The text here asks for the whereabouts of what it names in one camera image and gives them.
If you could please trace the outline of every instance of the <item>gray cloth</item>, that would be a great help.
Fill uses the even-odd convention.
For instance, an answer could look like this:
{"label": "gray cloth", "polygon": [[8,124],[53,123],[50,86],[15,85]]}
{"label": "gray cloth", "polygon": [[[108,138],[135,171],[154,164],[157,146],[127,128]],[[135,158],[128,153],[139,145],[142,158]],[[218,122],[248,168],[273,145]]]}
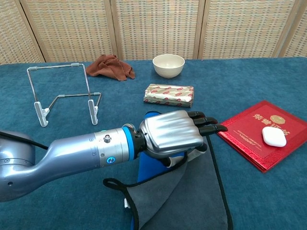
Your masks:
{"label": "gray cloth", "polygon": [[171,171],[144,182],[113,182],[131,206],[135,230],[232,229],[211,144],[196,159],[188,162],[185,156]]}

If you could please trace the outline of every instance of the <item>woven screen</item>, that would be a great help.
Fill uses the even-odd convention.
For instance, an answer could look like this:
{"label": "woven screen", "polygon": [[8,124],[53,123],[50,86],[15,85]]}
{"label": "woven screen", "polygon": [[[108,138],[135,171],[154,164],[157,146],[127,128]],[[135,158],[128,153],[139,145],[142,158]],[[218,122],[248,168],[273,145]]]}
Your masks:
{"label": "woven screen", "polygon": [[0,2],[0,64],[44,61],[14,0]]}
{"label": "woven screen", "polygon": [[193,58],[198,0],[116,0],[112,8],[123,59]]}
{"label": "woven screen", "polygon": [[93,61],[112,54],[103,0],[22,0],[47,61]]}
{"label": "woven screen", "polygon": [[287,48],[286,57],[307,57],[307,9]]}
{"label": "woven screen", "polygon": [[200,57],[272,57],[293,3],[294,0],[207,0]]}

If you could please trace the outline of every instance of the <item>red booklet cover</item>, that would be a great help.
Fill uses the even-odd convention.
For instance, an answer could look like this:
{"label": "red booklet cover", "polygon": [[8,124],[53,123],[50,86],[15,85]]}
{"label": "red booklet cover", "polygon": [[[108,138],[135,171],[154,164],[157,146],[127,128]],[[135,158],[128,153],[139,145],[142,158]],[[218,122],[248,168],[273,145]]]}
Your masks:
{"label": "red booklet cover", "polygon": [[[307,123],[268,101],[262,101],[221,124],[228,131],[218,135],[263,173],[307,140]],[[267,145],[262,138],[262,129],[266,126],[280,128],[285,134],[286,146]]]}

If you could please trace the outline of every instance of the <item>robotic arm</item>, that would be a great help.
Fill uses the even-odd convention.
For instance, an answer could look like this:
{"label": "robotic arm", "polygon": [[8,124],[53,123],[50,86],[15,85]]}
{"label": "robotic arm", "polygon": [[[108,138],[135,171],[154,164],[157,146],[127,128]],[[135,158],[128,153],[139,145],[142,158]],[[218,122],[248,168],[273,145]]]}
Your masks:
{"label": "robotic arm", "polygon": [[[0,137],[0,202],[20,198],[64,176],[132,161],[142,151],[161,162],[184,151],[206,151],[202,136],[227,131],[216,124],[214,118],[201,112],[181,110],[156,115],[145,119],[139,130],[126,124],[55,140],[38,164],[33,145]],[[29,139],[24,134],[6,133]]]}

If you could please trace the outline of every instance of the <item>patterned wrapping paper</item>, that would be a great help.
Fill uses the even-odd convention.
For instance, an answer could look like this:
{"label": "patterned wrapping paper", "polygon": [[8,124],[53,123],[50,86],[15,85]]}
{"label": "patterned wrapping paper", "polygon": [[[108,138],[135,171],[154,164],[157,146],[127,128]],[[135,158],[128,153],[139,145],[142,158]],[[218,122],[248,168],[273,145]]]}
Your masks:
{"label": "patterned wrapping paper", "polygon": [[143,101],[146,103],[192,107],[193,86],[150,84],[145,90]]}

